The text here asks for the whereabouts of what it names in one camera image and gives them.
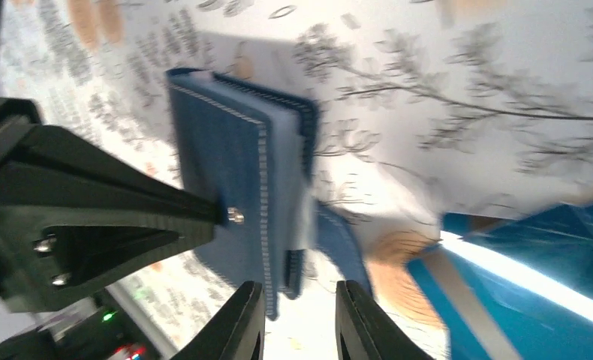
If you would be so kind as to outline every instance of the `green light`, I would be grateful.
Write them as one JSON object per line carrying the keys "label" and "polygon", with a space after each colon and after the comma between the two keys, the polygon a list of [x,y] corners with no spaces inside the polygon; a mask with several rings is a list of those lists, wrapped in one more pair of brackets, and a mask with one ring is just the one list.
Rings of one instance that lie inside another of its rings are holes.
{"label": "green light", "polygon": [[106,314],[105,314],[105,315],[102,317],[102,321],[109,321],[109,320],[111,320],[115,314],[116,314],[116,313],[106,313]]}

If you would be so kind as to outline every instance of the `screw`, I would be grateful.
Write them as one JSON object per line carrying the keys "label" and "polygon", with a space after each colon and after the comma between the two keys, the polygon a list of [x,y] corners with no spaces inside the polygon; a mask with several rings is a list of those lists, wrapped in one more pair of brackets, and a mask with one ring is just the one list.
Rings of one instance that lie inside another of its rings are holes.
{"label": "screw", "polygon": [[34,246],[34,250],[38,253],[50,253],[53,249],[53,244],[56,242],[56,237],[54,235],[47,236],[46,239],[40,240],[36,242]]}
{"label": "screw", "polygon": [[67,282],[69,281],[69,274],[60,274],[60,275],[56,275],[53,277],[53,279],[51,280],[51,283],[53,284],[53,286],[55,287],[63,287],[64,285],[67,284]]}
{"label": "screw", "polygon": [[243,220],[243,214],[239,211],[239,209],[228,208],[228,221],[241,225],[243,224]]}

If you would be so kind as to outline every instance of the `metal bolt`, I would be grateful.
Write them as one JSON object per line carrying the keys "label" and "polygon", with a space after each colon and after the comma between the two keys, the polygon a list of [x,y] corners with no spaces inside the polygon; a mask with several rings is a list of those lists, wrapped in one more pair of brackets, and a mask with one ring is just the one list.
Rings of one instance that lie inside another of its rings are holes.
{"label": "metal bolt", "polygon": [[69,274],[60,274],[60,275],[56,275],[53,277],[53,279],[51,280],[51,283],[53,284],[53,286],[55,287],[63,287],[64,285],[67,284],[67,282],[69,281],[69,278],[71,276]]}
{"label": "metal bolt", "polygon": [[243,224],[243,214],[237,208],[228,208],[228,221],[237,225]]}
{"label": "metal bolt", "polygon": [[56,237],[53,235],[52,236],[50,235],[46,239],[36,242],[36,245],[34,246],[34,250],[37,251],[38,253],[50,253],[51,250],[53,249],[53,244],[55,242],[56,242]]}

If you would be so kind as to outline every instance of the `floral tablecloth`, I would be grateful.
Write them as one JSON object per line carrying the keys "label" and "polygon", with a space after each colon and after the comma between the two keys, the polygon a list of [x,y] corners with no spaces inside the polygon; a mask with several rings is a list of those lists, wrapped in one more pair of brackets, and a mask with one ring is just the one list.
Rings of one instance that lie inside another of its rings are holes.
{"label": "floral tablecloth", "polygon": [[[2,23],[7,96],[35,99],[47,123],[177,187],[167,69],[314,98],[318,197],[366,253],[390,233],[432,237],[442,211],[514,218],[593,193],[593,0],[8,0]],[[335,356],[341,275],[323,254],[309,259],[303,297],[282,299],[267,325],[268,359]],[[369,271],[381,287],[414,287],[391,268]],[[192,253],[122,283],[178,347],[233,292]],[[406,318],[401,292],[375,290],[445,356],[439,324]]]}

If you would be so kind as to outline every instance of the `gray strip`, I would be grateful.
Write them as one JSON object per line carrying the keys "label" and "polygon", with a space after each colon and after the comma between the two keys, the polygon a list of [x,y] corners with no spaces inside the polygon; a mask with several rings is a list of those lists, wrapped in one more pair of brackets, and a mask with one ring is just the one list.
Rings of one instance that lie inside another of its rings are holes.
{"label": "gray strip", "polygon": [[161,354],[161,360],[168,360],[177,354],[177,348],[168,337],[154,324],[141,307],[132,299],[120,283],[107,286],[109,294],[117,301],[119,306],[128,314],[142,333],[151,340],[153,346]]}
{"label": "gray strip", "polygon": [[422,260],[491,359],[522,359],[498,323],[469,289],[443,249],[428,253]]}

